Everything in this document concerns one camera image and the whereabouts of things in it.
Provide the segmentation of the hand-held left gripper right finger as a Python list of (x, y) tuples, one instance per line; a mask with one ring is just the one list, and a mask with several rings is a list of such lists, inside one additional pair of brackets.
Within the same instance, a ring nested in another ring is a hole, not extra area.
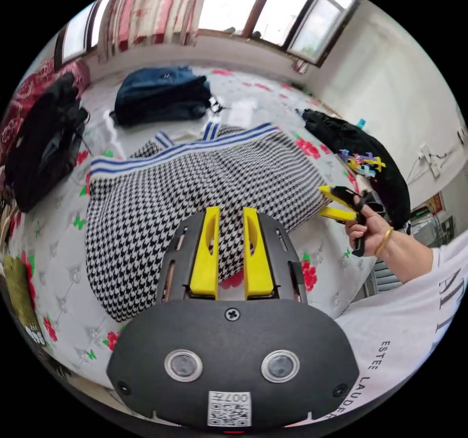
[(243, 272), (246, 298), (266, 298), (273, 293), (273, 278), (257, 210), (243, 208)]

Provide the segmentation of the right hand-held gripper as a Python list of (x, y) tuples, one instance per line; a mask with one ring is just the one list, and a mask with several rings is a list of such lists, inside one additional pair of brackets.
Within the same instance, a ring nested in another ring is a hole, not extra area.
[(328, 199), (352, 210), (323, 208), (318, 215), (344, 223), (353, 254), (358, 257), (376, 257), (385, 239), (385, 208), (371, 200), (371, 194), (358, 194), (345, 186), (320, 186)]

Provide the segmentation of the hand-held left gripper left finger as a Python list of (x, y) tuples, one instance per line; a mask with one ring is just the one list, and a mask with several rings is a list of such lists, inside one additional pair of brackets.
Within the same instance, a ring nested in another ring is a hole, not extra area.
[(206, 208), (190, 280), (195, 297), (218, 297), (219, 220), (219, 207)]

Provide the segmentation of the person's right hand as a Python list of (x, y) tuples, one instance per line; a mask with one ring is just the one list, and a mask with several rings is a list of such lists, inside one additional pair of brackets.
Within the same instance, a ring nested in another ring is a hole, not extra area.
[(354, 254), (361, 252), (361, 256), (364, 257), (376, 256), (382, 241), (392, 233), (393, 228), (368, 205), (362, 207), (359, 216), (365, 218), (365, 223), (360, 224), (356, 219), (345, 223), (350, 246)]

